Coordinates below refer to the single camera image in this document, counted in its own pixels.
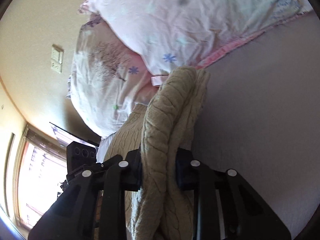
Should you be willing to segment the beige cable knit sweater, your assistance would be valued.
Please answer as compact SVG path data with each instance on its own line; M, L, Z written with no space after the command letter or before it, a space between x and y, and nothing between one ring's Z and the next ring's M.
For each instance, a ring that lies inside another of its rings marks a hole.
M173 70L147 106L137 105L115 134L106 159L140 148L143 185L125 193L126 228L133 239L191 239L193 194L175 180L179 147L190 147L210 74Z

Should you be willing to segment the dark framed monitor screen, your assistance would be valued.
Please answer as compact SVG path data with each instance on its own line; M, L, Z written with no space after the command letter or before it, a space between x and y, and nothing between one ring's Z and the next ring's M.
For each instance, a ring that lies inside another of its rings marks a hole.
M59 126L56 126L53 123L49 123L53 133L57 139L57 141L63 145L64 147L66 147L67 145L69 145L71 142L79 142L81 144L87 145L87 146L91 146L91 147L96 147L98 148L99 144L90 141L90 140L85 140L85 139L81 139L79 137L76 137L75 135L73 135L72 133L69 133L67 131L65 131L64 129L60 128Z

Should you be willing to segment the lilac bed sheet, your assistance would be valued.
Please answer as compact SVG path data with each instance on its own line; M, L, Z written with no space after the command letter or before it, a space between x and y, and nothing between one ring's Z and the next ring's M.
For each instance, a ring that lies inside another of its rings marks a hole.
M277 26L208 72L194 154L239 171L296 237L319 205L319 18Z

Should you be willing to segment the white wall switch socket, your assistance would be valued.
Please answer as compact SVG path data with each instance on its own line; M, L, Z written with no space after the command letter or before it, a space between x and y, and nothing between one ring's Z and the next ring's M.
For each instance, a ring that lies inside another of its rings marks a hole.
M62 73L62 62L63 62L64 50L59 46L53 44L51 57L50 57L50 67L53 71L61 74Z

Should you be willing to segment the pink flower print pillow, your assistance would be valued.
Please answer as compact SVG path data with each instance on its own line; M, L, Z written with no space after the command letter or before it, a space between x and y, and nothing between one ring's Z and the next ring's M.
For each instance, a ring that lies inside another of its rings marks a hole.
M307 0L84 0L79 10L102 17L159 86L175 68L206 68L312 6Z

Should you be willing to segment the white tree print pillow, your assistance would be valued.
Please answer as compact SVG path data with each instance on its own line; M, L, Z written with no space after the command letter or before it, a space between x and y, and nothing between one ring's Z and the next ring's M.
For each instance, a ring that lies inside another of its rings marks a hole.
M127 120L135 105L157 93L142 58L96 14L81 26L70 75L70 98L84 123L106 138Z

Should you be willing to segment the window with brown frame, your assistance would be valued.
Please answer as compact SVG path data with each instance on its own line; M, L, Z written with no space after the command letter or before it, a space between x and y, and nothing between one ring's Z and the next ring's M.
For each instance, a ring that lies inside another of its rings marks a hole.
M63 193L66 150L27 125L13 161L13 170L7 171L6 177L10 218L19 228L30 231Z

